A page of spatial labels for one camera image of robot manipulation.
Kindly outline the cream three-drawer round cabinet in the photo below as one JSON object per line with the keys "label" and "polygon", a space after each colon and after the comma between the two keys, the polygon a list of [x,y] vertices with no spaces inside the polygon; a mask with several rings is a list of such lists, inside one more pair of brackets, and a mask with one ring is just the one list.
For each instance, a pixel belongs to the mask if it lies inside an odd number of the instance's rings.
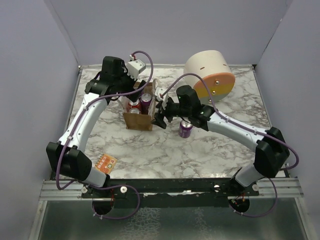
{"label": "cream three-drawer round cabinet", "polygon": [[200,76],[208,86],[213,101],[225,98],[233,89],[236,77],[223,55],[217,50],[205,50],[191,56],[183,72]]}

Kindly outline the purple Fanta can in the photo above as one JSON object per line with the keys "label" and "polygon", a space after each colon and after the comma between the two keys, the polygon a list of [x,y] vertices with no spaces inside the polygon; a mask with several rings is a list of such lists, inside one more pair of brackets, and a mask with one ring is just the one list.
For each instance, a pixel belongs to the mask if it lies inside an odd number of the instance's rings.
{"label": "purple Fanta can", "polygon": [[181,120],[179,124],[178,134],[182,138],[189,138],[193,129],[193,125],[187,121]]}
{"label": "purple Fanta can", "polygon": [[137,99],[136,101],[129,100],[128,104],[127,104],[127,108],[128,108],[128,110],[136,108],[136,109],[139,109],[141,111],[142,110],[142,106],[141,106],[140,100],[139,99]]}

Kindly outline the red coke can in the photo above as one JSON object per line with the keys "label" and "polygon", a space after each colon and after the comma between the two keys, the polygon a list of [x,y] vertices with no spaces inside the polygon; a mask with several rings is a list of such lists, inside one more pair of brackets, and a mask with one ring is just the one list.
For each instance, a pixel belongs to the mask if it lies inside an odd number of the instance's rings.
{"label": "red coke can", "polygon": [[141,114],[141,110],[139,108],[133,107],[129,110],[129,114]]}
{"label": "red coke can", "polygon": [[150,93],[143,93],[140,97],[142,113],[147,115],[149,113],[149,107],[152,102],[152,95]]}

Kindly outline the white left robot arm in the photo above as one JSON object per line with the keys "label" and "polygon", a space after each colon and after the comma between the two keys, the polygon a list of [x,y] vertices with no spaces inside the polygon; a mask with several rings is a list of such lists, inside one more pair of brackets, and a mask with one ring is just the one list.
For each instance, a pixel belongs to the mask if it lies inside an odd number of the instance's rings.
{"label": "white left robot arm", "polygon": [[112,98],[126,96],[137,100],[139,92],[134,85],[146,68],[143,61],[130,57],[129,62],[121,58],[105,56],[101,71],[85,86],[81,106],[65,133],[57,142],[49,142],[46,153],[56,179],[60,175],[93,186],[97,196],[106,197],[111,190],[107,174],[95,169],[85,155],[89,136]]}

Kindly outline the orange snack packet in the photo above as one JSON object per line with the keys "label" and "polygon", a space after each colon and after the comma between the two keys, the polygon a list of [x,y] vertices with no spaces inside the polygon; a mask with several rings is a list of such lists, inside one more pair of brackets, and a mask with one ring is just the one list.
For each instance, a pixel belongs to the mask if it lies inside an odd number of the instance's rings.
{"label": "orange snack packet", "polygon": [[117,159],[108,154],[100,156],[99,160],[95,163],[94,167],[104,174],[110,174],[114,169]]}

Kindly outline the red Coke can front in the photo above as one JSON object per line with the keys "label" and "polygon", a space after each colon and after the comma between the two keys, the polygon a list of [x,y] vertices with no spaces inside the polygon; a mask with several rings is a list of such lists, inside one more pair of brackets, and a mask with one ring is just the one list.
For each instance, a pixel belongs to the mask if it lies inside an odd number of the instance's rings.
{"label": "red Coke can front", "polygon": [[141,114],[141,110],[139,108],[133,107],[129,110],[129,114]]}

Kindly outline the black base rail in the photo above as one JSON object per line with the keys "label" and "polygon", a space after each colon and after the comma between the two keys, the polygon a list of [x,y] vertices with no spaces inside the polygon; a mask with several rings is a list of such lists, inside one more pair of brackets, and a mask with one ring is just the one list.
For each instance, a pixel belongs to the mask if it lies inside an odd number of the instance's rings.
{"label": "black base rail", "polygon": [[107,190],[89,187],[81,196],[115,208],[228,207],[228,198],[258,196],[250,184],[237,187],[231,178],[108,179]]}

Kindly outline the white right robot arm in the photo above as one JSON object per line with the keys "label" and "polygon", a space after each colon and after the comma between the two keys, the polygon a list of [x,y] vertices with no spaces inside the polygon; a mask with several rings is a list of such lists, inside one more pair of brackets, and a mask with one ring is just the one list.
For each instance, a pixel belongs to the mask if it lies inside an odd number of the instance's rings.
{"label": "white right robot arm", "polygon": [[226,136],[255,153],[254,162],[233,175],[229,189],[234,195],[242,195],[249,185],[262,178],[274,178],[289,157],[289,150],[283,145],[284,138],[279,129],[271,127],[266,130],[229,118],[212,106],[202,104],[196,91],[189,85],[176,90],[178,102],[174,102],[165,92],[161,87],[155,90],[158,111],[152,124],[165,129],[165,119],[171,122],[175,117],[181,118],[193,127]]}

